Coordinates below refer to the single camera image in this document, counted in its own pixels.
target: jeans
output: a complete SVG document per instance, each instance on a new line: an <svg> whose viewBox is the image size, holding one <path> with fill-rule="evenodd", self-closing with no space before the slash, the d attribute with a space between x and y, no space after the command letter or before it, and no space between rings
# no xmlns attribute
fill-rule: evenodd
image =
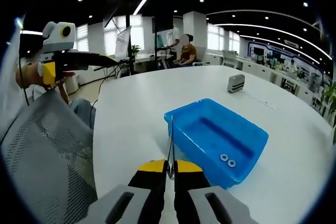
<svg viewBox="0 0 336 224"><path fill-rule="evenodd" d="M70 109L93 130L96 117L96 108L88 100L77 98L69 104Z"/></svg>

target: window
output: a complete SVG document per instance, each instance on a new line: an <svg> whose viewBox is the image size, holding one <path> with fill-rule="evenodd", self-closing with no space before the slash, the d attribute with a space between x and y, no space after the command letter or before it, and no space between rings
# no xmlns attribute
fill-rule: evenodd
<svg viewBox="0 0 336 224"><path fill-rule="evenodd" d="M240 50L240 36L232 31L229 32L229 50L237 51L238 54Z"/></svg>
<svg viewBox="0 0 336 224"><path fill-rule="evenodd" d="M120 30L126 29L126 17L119 16L113 18L115 24ZM131 29L131 43L132 45L139 45L140 50L144 49L144 39L143 39L143 24L142 16L135 15L130 16ZM119 31L111 20L107 27L104 29L104 43L105 52L107 55L114 55L115 53L115 43L117 41L117 35Z"/></svg>
<svg viewBox="0 0 336 224"><path fill-rule="evenodd" d="M224 29L208 24L208 49L224 50Z"/></svg>
<svg viewBox="0 0 336 224"><path fill-rule="evenodd" d="M76 28L74 49L83 52L89 51L88 24Z"/></svg>

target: ceiling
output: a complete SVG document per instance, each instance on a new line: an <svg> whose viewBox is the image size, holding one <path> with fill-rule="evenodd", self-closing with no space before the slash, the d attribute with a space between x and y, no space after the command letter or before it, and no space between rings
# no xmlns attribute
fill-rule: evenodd
<svg viewBox="0 0 336 224"><path fill-rule="evenodd" d="M123 15L126 12L133 13L140 1L124 0L115 15ZM308 3L308 7L303 6L304 2ZM170 12L172 15L183 16L183 14L194 10L208 14L208 21L212 24L250 24L286 31L310 41L329 54L331 38L327 34L328 27L324 27L321 35L319 25L311 26L320 21L321 18L323 19L321 6L324 6L327 2L327 0L204 0L201 3L200 0L148 0L139 13L145 16L153 16L162 12ZM73 22L77 26L101 22L108 9L106 0L83 0L82 2L78 2L78 0L29 0L27 6L24 29L33 31L42 31L45 24L50 20ZM228 10L234 11L213 14ZM267 12L240 12L237 10L264 10ZM284 44L284 40L294 42L302 47L302 49L299 49L300 51L320 61L320 67L323 70L332 73L332 61L326 55L294 36L257 27L225 26L224 28L239 31L240 35L260 37L282 44ZM41 43L36 36L22 35L20 51L25 52L27 47L31 47L35 43Z"/></svg>

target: yellow part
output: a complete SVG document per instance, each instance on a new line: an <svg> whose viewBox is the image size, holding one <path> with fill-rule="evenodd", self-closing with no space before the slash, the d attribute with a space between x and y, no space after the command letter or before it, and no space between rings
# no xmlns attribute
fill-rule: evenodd
<svg viewBox="0 0 336 224"><path fill-rule="evenodd" d="M55 62L49 62L43 64L43 83L53 84L55 83L56 71Z"/></svg>
<svg viewBox="0 0 336 224"><path fill-rule="evenodd" d="M203 170L195 165L194 163L183 161L183 160L176 160L177 161L177 168L179 173L195 173L195 172L202 172Z"/></svg>
<svg viewBox="0 0 336 224"><path fill-rule="evenodd" d="M63 39L65 39L67 36L64 36L63 35L63 30L65 29L65 28L67 28L67 27L69 27L70 28L70 30L71 30L71 27L70 26L65 26L65 27L63 27L62 29L61 29L61 37L63 38Z"/></svg>
<svg viewBox="0 0 336 224"><path fill-rule="evenodd" d="M163 165L165 160L154 160L148 163L143 164L138 170L142 170L144 172L163 172Z"/></svg>

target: small device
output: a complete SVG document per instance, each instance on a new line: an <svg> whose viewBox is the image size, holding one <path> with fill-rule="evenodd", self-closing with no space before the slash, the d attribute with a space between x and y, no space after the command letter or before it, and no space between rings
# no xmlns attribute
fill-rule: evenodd
<svg viewBox="0 0 336 224"><path fill-rule="evenodd" d="M230 93L235 93L241 89L243 89L245 83L245 75L237 74L235 76L231 76L229 78L229 83L227 85L227 90Z"/></svg>

